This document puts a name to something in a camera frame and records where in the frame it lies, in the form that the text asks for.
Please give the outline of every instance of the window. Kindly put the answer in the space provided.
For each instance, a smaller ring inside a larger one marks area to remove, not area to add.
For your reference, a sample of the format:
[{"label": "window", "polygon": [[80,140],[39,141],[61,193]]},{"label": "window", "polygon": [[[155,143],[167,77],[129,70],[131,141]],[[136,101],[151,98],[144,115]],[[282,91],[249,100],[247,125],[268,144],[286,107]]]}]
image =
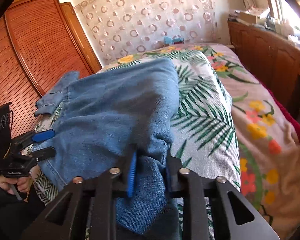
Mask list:
[{"label": "window", "polygon": [[270,0],[271,16],[280,19],[288,19],[290,25],[300,29],[300,18],[285,0]]}]

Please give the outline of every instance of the hand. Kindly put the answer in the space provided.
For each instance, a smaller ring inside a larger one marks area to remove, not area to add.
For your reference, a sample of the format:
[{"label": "hand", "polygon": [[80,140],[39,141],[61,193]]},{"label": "hand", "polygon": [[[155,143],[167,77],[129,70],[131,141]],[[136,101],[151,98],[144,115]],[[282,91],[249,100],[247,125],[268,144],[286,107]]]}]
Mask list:
[{"label": "hand", "polygon": [[29,179],[30,177],[27,178],[6,178],[4,176],[0,176],[0,188],[8,192],[9,194],[14,195],[10,184],[17,184],[18,190],[20,192],[28,192],[29,191]]},{"label": "hand", "polygon": [[9,194],[14,195],[10,184],[17,184],[18,179],[15,178],[6,178],[3,175],[0,176],[0,188],[8,192]]},{"label": "hand", "polygon": [[28,193],[30,190],[30,183],[29,183],[30,177],[26,178],[18,178],[17,186],[18,190],[22,193]]}]

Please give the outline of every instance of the black clamp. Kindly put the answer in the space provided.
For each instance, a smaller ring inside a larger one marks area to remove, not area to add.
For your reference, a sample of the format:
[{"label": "black clamp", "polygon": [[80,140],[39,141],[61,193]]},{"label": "black clamp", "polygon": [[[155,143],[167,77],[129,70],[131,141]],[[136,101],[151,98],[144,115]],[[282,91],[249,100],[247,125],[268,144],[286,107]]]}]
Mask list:
[{"label": "black clamp", "polygon": [[200,177],[167,157],[171,198],[183,198],[183,240],[210,240],[205,197],[209,198],[215,240],[280,240],[251,203],[223,176]]},{"label": "black clamp", "polygon": [[36,166],[38,162],[54,157],[56,151],[53,147],[32,152],[29,156],[20,153],[30,144],[45,141],[52,138],[54,134],[54,130],[41,133],[29,131],[13,138],[6,156],[0,160],[0,176],[3,175],[6,178],[28,177],[31,168]]},{"label": "black clamp", "polygon": [[93,204],[89,239],[115,240],[115,199],[132,197],[136,161],[136,147],[131,145],[125,157],[100,176],[87,180],[74,177],[21,239],[84,239],[89,206]]},{"label": "black clamp", "polygon": [[0,106],[0,176],[7,178],[28,177],[29,171],[36,164],[45,159],[54,157],[56,152],[52,147],[32,152],[29,156],[21,155],[20,151],[32,143],[45,141],[54,137],[54,130],[41,133],[29,131],[11,139],[13,124],[12,103]]},{"label": "black clamp", "polygon": [[[132,147],[116,167],[99,177],[73,178],[23,232],[21,240],[84,239],[92,203],[89,239],[115,240],[115,199],[132,196],[136,158]],[[170,197],[184,199],[183,240],[210,240],[205,197],[210,200],[215,240],[280,240],[224,177],[200,177],[171,156],[167,157],[166,172]]]}]

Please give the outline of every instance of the metal screw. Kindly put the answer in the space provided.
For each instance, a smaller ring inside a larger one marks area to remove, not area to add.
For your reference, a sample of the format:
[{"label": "metal screw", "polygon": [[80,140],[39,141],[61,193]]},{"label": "metal screw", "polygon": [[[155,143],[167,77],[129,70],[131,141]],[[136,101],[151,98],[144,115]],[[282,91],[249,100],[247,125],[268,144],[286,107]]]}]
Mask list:
[{"label": "metal screw", "polygon": [[111,174],[119,174],[120,173],[120,169],[119,168],[111,168],[111,169],[109,169],[109,172]]},{"label": "metal screw", "polygon": [[223,176],[218,176],[218,177],[216,177],[216,181],[219,183],[226,183],[227,179]]},{"label": "metal screw", "polygon": [[190,173],[190,170],[187,169],[187,168],[181,168],[181,169],[179,170],[179,173],[181,173],[181,174],[189,174],[189,173]]},{"label": "metal screw", "polygon": [[75,184],[82,183],[83,182],[83,178],[82,177],[74,177],[72,179],[72,182],[75,183]]}]

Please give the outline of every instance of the wardrobe door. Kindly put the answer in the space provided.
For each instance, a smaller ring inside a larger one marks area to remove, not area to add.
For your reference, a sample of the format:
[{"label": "wardrobe door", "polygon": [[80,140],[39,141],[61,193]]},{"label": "wardrobe door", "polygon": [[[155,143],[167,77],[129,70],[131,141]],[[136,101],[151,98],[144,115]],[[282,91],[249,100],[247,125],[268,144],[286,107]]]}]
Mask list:
[{"label": "wardrobe door", "polygon": [[80,52],[58,0],[21,0],[5,13],[11,41],[27,75],[41,95],[71,70],[92,70]]},{"label": "wardrobe door", "polygon": [[34,103],[40,98],[24,72],[10,42],[4,19],[0,19],[0,106],[12,102],[12,137],[33,129]]},{"label": "wardrobe door", "polygon": [[81,24],[77,18],[77,15],[74,12],[74,9],[70,2],[60,3],[60,7],[63,11],[63,14],[66,18],[66,22],[71,30],[72,35],[74,36],[84,58],[88,62],[89,66],[96,73],[102,69],[102,66],[91,47],[89,40],[84,33]]}]

